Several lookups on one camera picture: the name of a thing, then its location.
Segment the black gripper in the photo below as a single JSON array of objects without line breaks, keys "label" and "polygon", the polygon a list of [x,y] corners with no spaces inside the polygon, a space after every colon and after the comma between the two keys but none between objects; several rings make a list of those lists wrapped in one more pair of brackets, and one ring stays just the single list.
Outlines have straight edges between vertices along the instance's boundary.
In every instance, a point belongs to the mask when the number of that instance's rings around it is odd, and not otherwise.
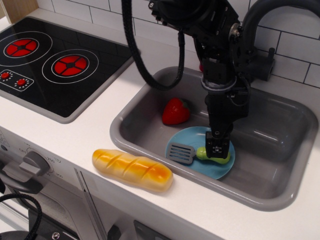
[{"label": "black gripper", "polygon": [[207,83],[204,89],[209,126],[205,133],[205,150],[208,158],[226,159],[229,153],[233,122],[249,114],[250,85],[236,83],[232,86]]}]

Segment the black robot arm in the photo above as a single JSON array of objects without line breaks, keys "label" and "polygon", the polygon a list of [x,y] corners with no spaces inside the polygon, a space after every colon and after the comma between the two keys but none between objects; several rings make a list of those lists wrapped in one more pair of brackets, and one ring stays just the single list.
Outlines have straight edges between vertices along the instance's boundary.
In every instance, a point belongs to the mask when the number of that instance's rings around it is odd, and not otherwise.
[{"label": "black robot arm", "polygon": [[238,14],[226,0],[152,0],[148,7],[164,26],[193,38],[207,91],[206,155],[226,159],[233,123],[248,115],[251,96],[232,56],[241,43]]}]

